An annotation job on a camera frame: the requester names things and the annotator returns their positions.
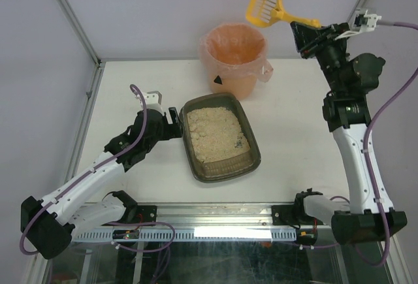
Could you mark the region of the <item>yellow litter scoop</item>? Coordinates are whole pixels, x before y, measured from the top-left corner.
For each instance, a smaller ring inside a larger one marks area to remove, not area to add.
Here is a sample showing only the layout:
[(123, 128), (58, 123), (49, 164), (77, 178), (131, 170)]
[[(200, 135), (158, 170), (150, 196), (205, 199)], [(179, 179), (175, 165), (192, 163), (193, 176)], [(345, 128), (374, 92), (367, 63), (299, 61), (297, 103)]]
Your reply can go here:
[(246, 20), (260, 28), (283, 21), (286, 23), (297, 22), (311, 27), (321, 27), (319, 20), (301, 18), (289, 14), (283, 6), (282, 0), (250, 0), (246, 10)]

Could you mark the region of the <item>grey plastic litter box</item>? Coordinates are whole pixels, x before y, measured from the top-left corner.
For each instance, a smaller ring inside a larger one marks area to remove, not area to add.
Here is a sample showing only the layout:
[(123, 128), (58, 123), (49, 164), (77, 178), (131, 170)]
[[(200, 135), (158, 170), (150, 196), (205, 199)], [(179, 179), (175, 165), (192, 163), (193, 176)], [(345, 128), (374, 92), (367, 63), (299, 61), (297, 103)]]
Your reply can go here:
[[(234, 141), (235, 149), (244, 147), (248, 143), (248, 151), (228, 157), (218, 159), (214, 162), (201, 162), (192, 145), (192, 128), (187, 115), (194, 110), (203, 108), (215, 109), (225, 108), (231, 111), (237, 118), (238, 125), (242, 131), (243, 137)], [(233, 178), (246, 175), (254, 171), (261, 163), (261, 153), (247, 115), (236, 97), (230, 93), (215, 93), (205, 95), (187, 101), (180, 112), (180, 122), (184, 130), (183, 141), (186, 156), (193, 176), (203, 183), (215, 183), (227, 181)]]

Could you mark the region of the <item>orange trash bin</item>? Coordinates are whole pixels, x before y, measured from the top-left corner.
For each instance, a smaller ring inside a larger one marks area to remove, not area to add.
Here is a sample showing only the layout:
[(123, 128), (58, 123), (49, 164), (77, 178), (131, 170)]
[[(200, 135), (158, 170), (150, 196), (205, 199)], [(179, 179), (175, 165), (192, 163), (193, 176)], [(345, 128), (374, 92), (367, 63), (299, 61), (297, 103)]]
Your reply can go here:
[(218, 78), (218, 75), (211, 71), (207, 71), (206, 75), (212, 93), (231, 93), (238, 100), (249, 97), (257, 82), (257, 77), (254, 75), (241, 78)]

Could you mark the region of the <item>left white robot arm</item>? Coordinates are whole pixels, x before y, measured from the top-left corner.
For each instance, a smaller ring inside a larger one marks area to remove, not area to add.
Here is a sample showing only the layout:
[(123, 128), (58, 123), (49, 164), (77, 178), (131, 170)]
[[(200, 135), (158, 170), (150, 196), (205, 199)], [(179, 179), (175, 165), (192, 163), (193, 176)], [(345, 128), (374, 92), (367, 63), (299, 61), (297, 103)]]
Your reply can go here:
[(52, 259), (78, 235), (95, 227), (113, 222), (140, 223), (136, 200), (123, 190), (109, 193), (92, 206), (85, 207), (84, 203), (102, 186), (142, 162), (158, 142), (180, 137), (182, 126), (174, 107), (167, 113), (139, 111), (135, 122), (114, 137), (83, 173), (39, 200), (30, 196), (22, 202), (20, 246), (29, 240), (35, 253)]

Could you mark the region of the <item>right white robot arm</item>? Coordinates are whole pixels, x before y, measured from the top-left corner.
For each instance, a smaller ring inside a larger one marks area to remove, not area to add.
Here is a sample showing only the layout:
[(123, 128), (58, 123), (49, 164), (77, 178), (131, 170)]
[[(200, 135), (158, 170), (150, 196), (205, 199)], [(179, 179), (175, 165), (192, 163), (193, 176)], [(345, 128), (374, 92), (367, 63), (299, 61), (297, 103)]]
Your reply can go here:
[(349, 37), (373, 31), (380, 17), (359, 22), (313, 27), (291, 22), (297, 52), (316, 58), (330, 91), (323, 99), (323, 117), (338, 145), (349, 187), (349, 206), (344, 208), (323, 194), (307, 190), (297, 194), (295, 217), (315, 217), (332, 229), (340, 245), (387, 241), (407, 225), (406, 213), (397, 211), (379, 173), (372, 142), (367, 94), (379, 86), (385, 60), (374, 54), (350, 59)]

